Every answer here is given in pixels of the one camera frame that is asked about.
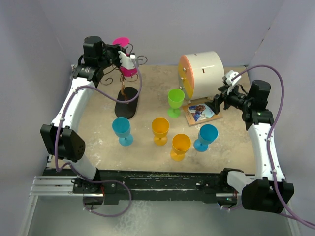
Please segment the white round drawer cabinet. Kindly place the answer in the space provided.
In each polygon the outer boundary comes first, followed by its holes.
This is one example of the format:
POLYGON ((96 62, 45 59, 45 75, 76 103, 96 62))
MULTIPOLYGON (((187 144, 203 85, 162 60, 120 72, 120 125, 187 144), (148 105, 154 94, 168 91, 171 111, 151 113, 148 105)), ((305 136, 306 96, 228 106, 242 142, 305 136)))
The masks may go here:
POLYGON ((214 51, 182 55, 178 64, 179 88, 188 103, 213 98, 222 86, 224 67, 214 51))

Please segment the metal wine glass rack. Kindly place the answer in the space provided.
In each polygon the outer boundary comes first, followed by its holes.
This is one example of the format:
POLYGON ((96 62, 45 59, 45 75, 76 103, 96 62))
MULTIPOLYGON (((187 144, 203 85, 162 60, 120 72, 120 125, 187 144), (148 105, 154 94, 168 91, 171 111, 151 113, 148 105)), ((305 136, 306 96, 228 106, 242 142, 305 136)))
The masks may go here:
MULTIPOLYGON (((132 44, 128 44, 125 48, 126 52, 128 54, 134 54, 132 51, 133 51, 133 45, 132 44)), ((144 65, 147 63, 148 59, 146 56, 144 55, 140 55, 140 61, 143 61, 145 59, 145 62, 143 62, 142 64, 140 65, 144 65)), ((117 97, 117 100, 119 101, 128 101, 128 100, 131 100, 133 97, 136 96, 136 94, 138 93, 138 90, 134 87, 126 87, 125 86, 125 82, 129 82, 129 83, 132 83, 132 82, 136 82, 139 78, 138 76, 138 73, 132 77, 125 77, 121 70, 120 70, 120 67, 116 67, 116 66, 113 66, 113 69, 110 70, 109 72, 105 73, 104 75, 108 75, 110 74, 111 72, 117 70, 119 71, 121 74, 120 74, 120 82, 121 82, 121 89, 120 91, 118 92, 118 97, 117 97)), ((100 82, 103 86, 108 86, 110 84, 113 83, 113 78, 112 77, 108 77, 106 78, 106 80, 104 82, 100 82)), ((132 102, 129 102, 129 103, 119 103, 119 102, 116 102, 116 105, 115 105, 115 108, 114 108, 114 112, 115 112, 115 115, 116 117, 125 117, 127 119, 130 119, 132 118, 135 113, 136 113, 136 109, 137 109, 137 104, 138 104, 138 98, 136 98, 135 100, 133 100, 132 102)))

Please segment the blue wine glass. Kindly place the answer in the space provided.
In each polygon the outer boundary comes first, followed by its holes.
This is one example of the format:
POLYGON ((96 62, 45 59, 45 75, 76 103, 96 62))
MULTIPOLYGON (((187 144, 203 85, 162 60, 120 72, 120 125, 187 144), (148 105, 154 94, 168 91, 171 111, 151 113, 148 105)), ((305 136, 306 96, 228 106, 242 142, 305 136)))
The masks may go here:
POLYGON ((125 117, 118 117, 112 123, 112 128, 115 134, 119 137, 119 143, 122 146, 129 146, 133 142, 131 135, 131 127, 129 120, 125 117))
POLYGON ((198 133, 198 138, 194 141, 193 147, 198 152, 205 152, 218 136, 218 130, 211 124, 203 125, 198 133))

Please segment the green plastic wine glass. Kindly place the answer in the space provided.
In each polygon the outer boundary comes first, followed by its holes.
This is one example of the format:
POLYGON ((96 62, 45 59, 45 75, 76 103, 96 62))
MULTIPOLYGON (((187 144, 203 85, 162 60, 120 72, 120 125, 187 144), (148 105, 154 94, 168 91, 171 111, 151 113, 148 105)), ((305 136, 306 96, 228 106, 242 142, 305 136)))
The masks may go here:
POLYGON ((179 89, 174 88, 168 93, 168 104, 170 106, 168 115, 171 118, 178 118, 181 114, 180 108, 183 104, 185 93, 179 89))

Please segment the pink plastic wine glass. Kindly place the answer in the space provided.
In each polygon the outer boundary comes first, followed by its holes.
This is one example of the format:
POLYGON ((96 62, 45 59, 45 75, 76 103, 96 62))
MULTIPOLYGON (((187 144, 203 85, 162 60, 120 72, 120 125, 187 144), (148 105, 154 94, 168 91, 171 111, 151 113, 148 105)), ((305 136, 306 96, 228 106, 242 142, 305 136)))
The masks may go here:
MULTIPOLYGON (((116 45, 116 44, 119 44, 121 47, 123 47, 123 49, 129 44, 129 39, 126 38, 126 37, 120 37, 120 38, 117 38, 113 41, 113 45, 116 45)), ((135 69, 132 69, 132 70, 127 70, 125 68, 123 68, 122 66, 120 67, 120 70, 122 72, 122 74, 125 76, 125 77, 132 77, 134 75, 137 74, 137 68, 135 69)))

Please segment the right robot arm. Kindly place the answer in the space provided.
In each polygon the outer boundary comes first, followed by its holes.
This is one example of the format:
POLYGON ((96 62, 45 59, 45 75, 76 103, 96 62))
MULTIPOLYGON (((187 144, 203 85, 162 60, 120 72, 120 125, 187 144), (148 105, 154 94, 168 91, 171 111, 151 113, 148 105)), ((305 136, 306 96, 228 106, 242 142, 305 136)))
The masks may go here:
POLYGON ((271 86, 268 82, 255 80, 247 94, 240 93, 237 85, 225 81, 218 89, 220 94, 208 105, 215 114, 234 107, 241 110, 242 119, 249 133, 254 150, 256 171, 250 179, 238 169, 224 168, 221 172, 219 187, 223 192, 235 189, 241 195, 245 209, 280 214, 283 203, 288 203, 294 193, 294 186, 286 182, 280 168, 274 143, 272 127, 273 114, 266 106, 271 86))

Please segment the orange wine glass right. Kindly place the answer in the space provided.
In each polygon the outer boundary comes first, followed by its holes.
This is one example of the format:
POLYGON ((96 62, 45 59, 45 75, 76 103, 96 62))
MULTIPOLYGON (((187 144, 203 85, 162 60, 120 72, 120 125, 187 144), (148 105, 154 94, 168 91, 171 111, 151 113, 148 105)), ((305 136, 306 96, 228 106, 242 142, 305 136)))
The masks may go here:
POLYGON ((190 145, 191 140, 188 135, 183 133, 175 135, 172 139, 172 150, 170 153, 171 158, 174 161, 183 161, 190 145))

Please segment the children's picture book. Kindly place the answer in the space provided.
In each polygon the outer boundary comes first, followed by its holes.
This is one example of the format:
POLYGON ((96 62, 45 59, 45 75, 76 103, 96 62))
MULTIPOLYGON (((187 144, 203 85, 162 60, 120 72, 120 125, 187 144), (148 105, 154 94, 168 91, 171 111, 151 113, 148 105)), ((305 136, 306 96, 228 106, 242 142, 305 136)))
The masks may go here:
POLYGON ((195 126, 222 118, 221 114, 216 115, 205 103, 185 105, 183 106, 183 112, 188 126, 195 126))

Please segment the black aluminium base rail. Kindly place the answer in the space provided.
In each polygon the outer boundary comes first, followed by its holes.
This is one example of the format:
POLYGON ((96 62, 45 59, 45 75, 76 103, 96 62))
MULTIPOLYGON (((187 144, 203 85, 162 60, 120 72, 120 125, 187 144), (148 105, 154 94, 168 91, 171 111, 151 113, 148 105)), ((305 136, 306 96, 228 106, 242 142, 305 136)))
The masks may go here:
POLYGON ((90 183, 65 169, 44 170, 34 178, 31 195, 83 197, 88 205, 119 201, 201 201, 229 208, 241 203, 240 194, 223 182, 222 174, 101 170, 103 183, 90 183))

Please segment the orange wine glass left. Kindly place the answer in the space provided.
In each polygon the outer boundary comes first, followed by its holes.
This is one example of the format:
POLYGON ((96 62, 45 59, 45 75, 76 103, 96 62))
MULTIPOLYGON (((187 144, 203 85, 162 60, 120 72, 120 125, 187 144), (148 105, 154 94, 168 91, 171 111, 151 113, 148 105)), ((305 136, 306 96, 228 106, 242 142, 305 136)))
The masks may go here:
POLYGON ((151 127, 154 134, 154 143, 158 146, 165 145, 168 141, 167 134, 170 127, 169 121, 163 117, 155 118, 152 121, 151 127))

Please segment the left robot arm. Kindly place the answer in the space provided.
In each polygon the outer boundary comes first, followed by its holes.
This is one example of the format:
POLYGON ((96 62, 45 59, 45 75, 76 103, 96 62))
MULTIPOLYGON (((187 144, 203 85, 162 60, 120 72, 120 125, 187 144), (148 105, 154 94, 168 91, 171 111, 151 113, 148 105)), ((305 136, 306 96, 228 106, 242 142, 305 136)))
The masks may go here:
POLYGON ((94 89, 104 76, 104 70, 121 65, 119 52, 125 49, 119 44, 106 44, 99 36, 89 36, 83 43, 83 54, 72 71, 72 82, 62 108, 50 124, 42 125, 40 134, 48 153, 55 163, 63 160, 77 173, 85 177, 84 187, 91 193, 101 188, 97 168, 85 155, 85 142, 77 134, 83 111, 94 89))

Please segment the orange wine glass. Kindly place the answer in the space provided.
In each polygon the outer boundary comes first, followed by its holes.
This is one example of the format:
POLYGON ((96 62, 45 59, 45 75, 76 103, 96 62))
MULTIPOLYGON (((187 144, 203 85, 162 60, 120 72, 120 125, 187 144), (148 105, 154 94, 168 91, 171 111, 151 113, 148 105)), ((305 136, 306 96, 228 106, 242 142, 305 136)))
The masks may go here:
POLYGON ((170 153, 171 158, 174 161, 183 161, 190 145, 191 140, 188 135, 183 133, 175 135, 172 139, 172 150, 170 153))
POLYGON ((163 117, 155 118, 152 121, 151 127, 154 134, 154 143, 158 146, 165 145, 168 141, 167 134, 170 127, 169 121, 163 117))

